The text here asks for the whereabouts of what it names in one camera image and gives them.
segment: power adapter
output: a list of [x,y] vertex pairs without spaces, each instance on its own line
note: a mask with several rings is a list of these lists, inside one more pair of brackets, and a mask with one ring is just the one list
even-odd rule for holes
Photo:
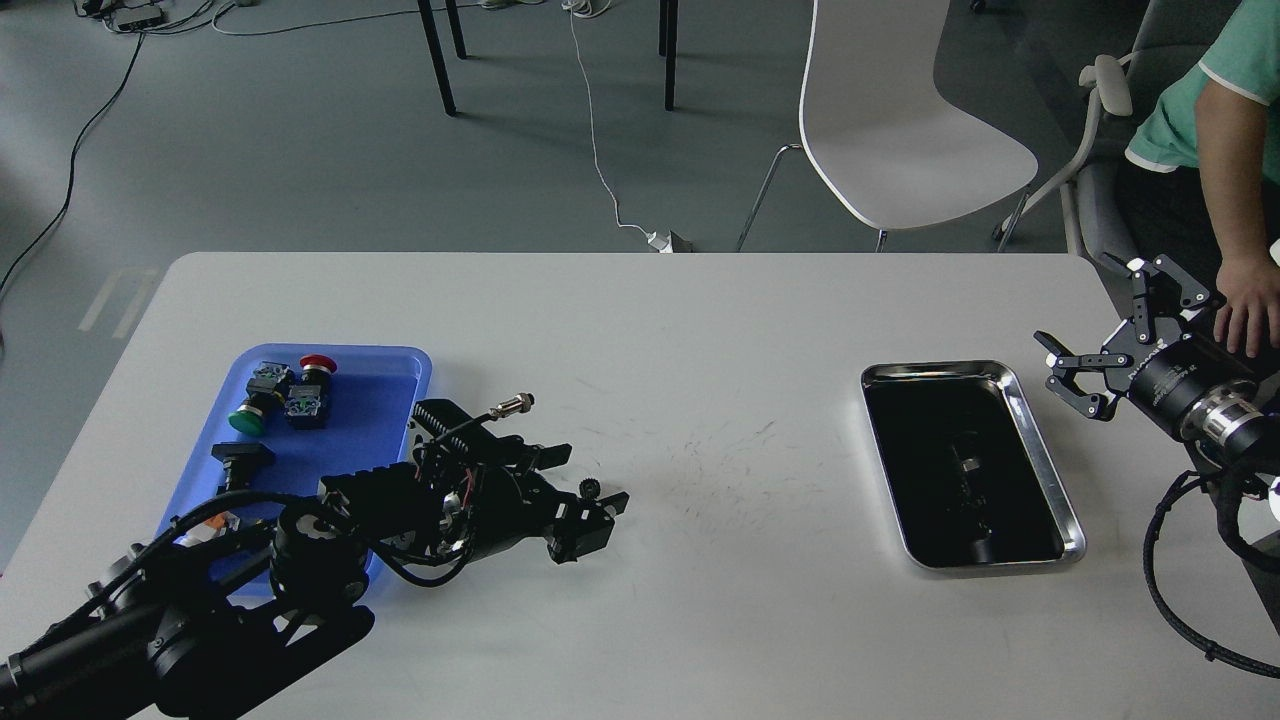
[[649,247],[653,247],[658,252],[692,252],[694,243],[676,234],[676,231],[671,232],[650,232],[645,233],[645,238],[649,241]]
[[155,5],[120,8],[111,15],[111,22],[115,24],[115,29],[120,32],[147,29],[164,22],[164,10]]

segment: screw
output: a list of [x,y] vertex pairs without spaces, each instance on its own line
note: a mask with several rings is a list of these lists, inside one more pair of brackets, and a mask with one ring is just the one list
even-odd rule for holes
[[580,495],[582,500],[595,500],[596,497],[600,497],[600,480],[596,480],[595,478],[586,478],[577,484],[577,495]]

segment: green button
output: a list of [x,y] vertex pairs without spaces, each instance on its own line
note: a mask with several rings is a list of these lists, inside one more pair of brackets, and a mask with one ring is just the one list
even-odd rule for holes
[[227,416],[227,421],[230,423],[233,428],[247,436],[262,437],[266,434],[266,427],[262,425],[262,419],[248,410],[237,410]]

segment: person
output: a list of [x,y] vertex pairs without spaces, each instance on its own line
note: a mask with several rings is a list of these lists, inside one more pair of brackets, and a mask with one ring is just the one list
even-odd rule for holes
[[1243,0],[1125,150],[1116,204],[1142,258],[1167,254],[1225,305],[1228,351],[1280,369],[1280,0]]

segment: connector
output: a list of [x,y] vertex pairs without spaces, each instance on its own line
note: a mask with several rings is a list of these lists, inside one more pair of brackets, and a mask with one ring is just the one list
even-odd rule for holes
[[84,13],[84,17],[100,20],[114,10],[116,5],[119,5],[116,0],[84,0],[81,3],[81,12]]
[[649,247],[653,247],[658,252],[692,252],[694,243],[676,234],[676,231],[671,232],[650,232],[645,233],[645,238],[649,241]]

